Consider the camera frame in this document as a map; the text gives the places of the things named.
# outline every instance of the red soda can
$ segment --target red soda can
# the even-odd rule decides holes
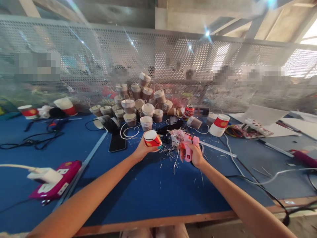
[[[195,108],[193,108],[193,106],[191,104],[188,104],[186,107],[185,107],[185,112],[184,112],[184,118],[190,118],[191,116],[194,115],[194,110]]]

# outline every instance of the metal ruler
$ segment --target metal ruler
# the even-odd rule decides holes
[[[75,175],[75,177],[73,178],[73,180],[71,181],[70,185],[67,187],[67,189],[65,190],[65,192],[63,193],[62,197],[59,199],[58,203],[56,204],[55,208],[53,209],[53,211],[55,211],[64,201],[67,201],[69,199],[69,197],[72,195],[80,177],[82,176],[82,174],[85,171],[86,166],[89,164],[91,158],[93,157],[93,155],[95,154],[95,152],[97,151],[97,149],[99,148],[99,146],[101,145],[101,143],[103,142],[103,140],[105,139],[106,135],[108,132],[104,133],[100,139],[98,140],[97,144],[95,145],[95,147],[92,149],[92,151],[89,153],[89,155],[87,156],[87,158],[85,159],[85,161],[83,162],[82,166],[80,167],[79,171],[77,172],[77,174]]]

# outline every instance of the hand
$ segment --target hand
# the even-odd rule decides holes
[[[188,142],[186,143],[186,146],[188,146],[193,151],[192,162],[194,166],[199,169],[199,167],[206,162],[205,158],[202,155],[199,144],[194,145]],[[186,150],[181,144],[179,145],[179,149],[181,153],[181,160],[183,161],[183,159],[185,159]]]
[[[144,141],[144,133],[142,135],[142,139],[136,148],[136,150],[133,152],[133,156],[138,159],[140,162],[143,160],[143,158],[150,152],[158,150],[158,146],[153,146],[153,147],[147,147]]]

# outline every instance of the pink glue gun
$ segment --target pink glue gun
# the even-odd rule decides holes
[[[187,144],[197,145],[198,143],[199,143],[199,138],[197,136],[191,137],[187,133],[184,133],[183,145],[184,145],[185,150],[186,150],[186,156],[185,156],[186,162],[191,162],[192,156],[193,156],[193,151],[187,146]]]

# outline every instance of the smartphone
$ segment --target smartphone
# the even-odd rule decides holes
[[[112,133],[109,153],[124,150],[126,148],[126,140],[122,139],[120,136],[120,130],[115,130]]]

